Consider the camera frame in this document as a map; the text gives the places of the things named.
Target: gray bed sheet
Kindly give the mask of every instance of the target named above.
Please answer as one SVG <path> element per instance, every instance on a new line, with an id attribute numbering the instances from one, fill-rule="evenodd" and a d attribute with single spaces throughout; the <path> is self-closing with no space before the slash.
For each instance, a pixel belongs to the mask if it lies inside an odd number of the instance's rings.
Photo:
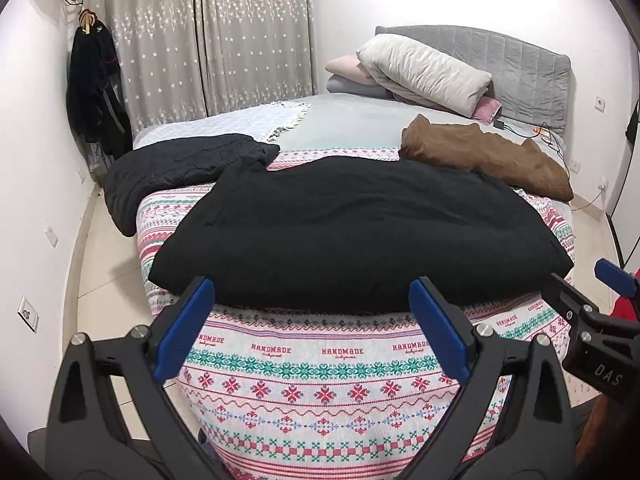
<path id="1" fill-rule="evenodd" d="M 309 103 L 311 107 L 298 126 L 283 132 L 273 141 L 280 145 L 283 152 L 332 148 L 399 148 L 402 129 L 408 126 L 417 114 L 424 115 L 432 123 L 477 122 L 448 112 L 353 94 L 320 94 L 294 101 Z M 534 134 L 530 124 L 512 119 L 504 119 L 504 122 L 521 135 Z M 517 144 L 525 140 L 508 130 L 499 130 L 485 124 L 480 124 L 480 127 L 484 132 L 499 134 Z M 541 137 L 535 138 L 534 141 L 544 153 L 564 167 L 558 152 Z M 552 144 L 560 153 L 564 152 L 560 136 L 553 134 Z M 556 211 L 572 225 L 570 206 L 556 200 L 553 204 Z"/>

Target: white pillow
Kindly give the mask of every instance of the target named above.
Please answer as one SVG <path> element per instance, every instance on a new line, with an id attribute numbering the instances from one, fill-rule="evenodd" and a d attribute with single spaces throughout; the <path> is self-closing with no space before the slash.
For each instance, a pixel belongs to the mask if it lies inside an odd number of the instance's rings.
<path id="1" fill-rule="evenodd" d="M 356 52 L 379 85 L 406 99 L 471 117 L 491 74 L 397 34 L 378 34 Z"/>

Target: pink cushion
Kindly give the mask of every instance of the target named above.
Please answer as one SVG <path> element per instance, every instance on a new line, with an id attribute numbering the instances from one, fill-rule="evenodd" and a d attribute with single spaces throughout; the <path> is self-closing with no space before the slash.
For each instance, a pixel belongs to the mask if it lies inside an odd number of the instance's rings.
<path id="1" fill-rule="evenodd" d="M 324 69 L 332 74 L 337 74 L 361 85 L 377 86 L 376 80 L 362 66 L 355 54 L 332 59 Z"/>
<path id="2" fill-rule="evenodd" d="M 500 101 L 492 99 L 491 97 L 482 96 L 471 118 L 480 121 L 482 124 L 491 124 L 494 122 L 494 117 L 500 108 L 502 108 Z"/>

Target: star-patterned curtain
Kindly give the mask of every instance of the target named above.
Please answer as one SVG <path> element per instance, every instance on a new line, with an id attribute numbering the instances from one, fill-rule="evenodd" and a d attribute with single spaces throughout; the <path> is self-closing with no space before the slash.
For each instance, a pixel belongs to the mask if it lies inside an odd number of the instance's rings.
<path id="1" fill-rule="evenodd" d="M 311 0 L 84 0 L 113 34 L 132 127 L 316 92 Z"/>

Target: patterned bedspread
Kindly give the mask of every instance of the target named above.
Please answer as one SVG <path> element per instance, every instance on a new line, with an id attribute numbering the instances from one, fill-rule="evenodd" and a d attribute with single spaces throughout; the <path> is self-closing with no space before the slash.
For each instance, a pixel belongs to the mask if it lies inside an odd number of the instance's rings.
<path id="1" fill-rule="evenodd" d="M 281 153 L 280 170 L 327 155 L 395 160 L 396 150 Z M 138 210 L 138 247 L 153 314 L 176 297 L 146 278 L 154 255 L 213 184 L 156 192 Z M 551 200 L 518 191 L 574 257 L 570 225 Z M 539 332 L 559 355 L 568 325 L 539 294 L 465 309 L 498 333 Z M 215 451 L 236 478 L 386 479 L 430 436 L 458 389 L 410 314 L 318 316 L 216 305 L 177 378 Z M 471 458 L 486 447 L 509 386 L 501 378 Z"/>

